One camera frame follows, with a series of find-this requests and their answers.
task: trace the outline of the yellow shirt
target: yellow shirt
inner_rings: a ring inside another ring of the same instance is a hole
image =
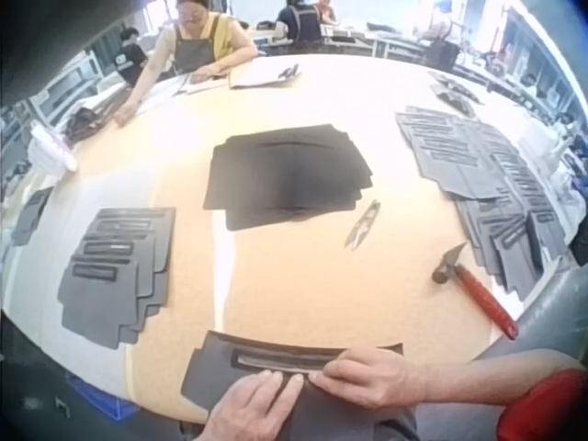
[[[214,36],[210,36],[210,32],[212,31],[212,24],[214,19],[218,17],[219,22],[217,24],[217,30]],[[212,40],[214,44],[214,58],[215,60],[220,60],[221,58],[230,55],[232,50],[231,45],[231,24],[234,21],[234,18],[231,16],[227,16],[225,14],[220,14],[217,12],[209,12],[209,18],[202,29],[202,34],[200,36],[203,40]],[[179,25],[180,34],[183,39],[185,40],[192,40],[193,37],[189,35],[186,30]],[[167,26],[165,27],[159,37],[157,38],[157,43],[155,44],[155,51],[151,56],[152,62],[156,63],[156,65],[161,66],[162,70],[165,66],[165,63],[170,59],[174,58],[175,53],[175,26]]]

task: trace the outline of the metal hammer head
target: metal hammer head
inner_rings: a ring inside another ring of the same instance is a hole
[[[438,283],[439,285],[447,283],[447,281],[449,280],[449,273],[451,271],[451,268],[455,266],[458,262],[461,250],[463,250],[465,246],[466,243],[462,243],[461,245],[458,245],[455,248],[451,248],[449,251],[443,254],[441,263],[435,269],[432,275],[432,279],[435,283]]]

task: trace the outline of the paper sheet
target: paper sheet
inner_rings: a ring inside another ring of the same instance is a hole
[[[295,69],[294,76],[284,75],[288,69]],[[259,85],[273,85],[285,83],[300,75],[300,66],[288,57],[256,58],[251,65],[239,75],[231,87],[255,87]]]
[[[203,83],[196,83],[193,85],[190,83],[188,76],[186,81],[182,84],[182,87],[180,88],[178,94],[192,95],[198,92],[203,92],[205,90],[223,87],[225,85],[229,85],[229,80],[226,78],[221,78],[218,80],[208,80]]]

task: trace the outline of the white bag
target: white bag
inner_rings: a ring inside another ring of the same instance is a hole
[[[28,160],[48,175],[58,178],[77,170],[77,161],[63,139],[37,121],[32,123]]]

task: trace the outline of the hammer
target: hammer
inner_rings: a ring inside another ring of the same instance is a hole
[[[465,243],[443,254],[441,263],[433,272],[433,281],[439,285],[443,285],[450,278],[456,280],[503,333],[511,340],[514,340],[518,336],[518,325],[516,322],[492,293],[466,267],[458,263],[459,255],[464,246],[466,246]]]

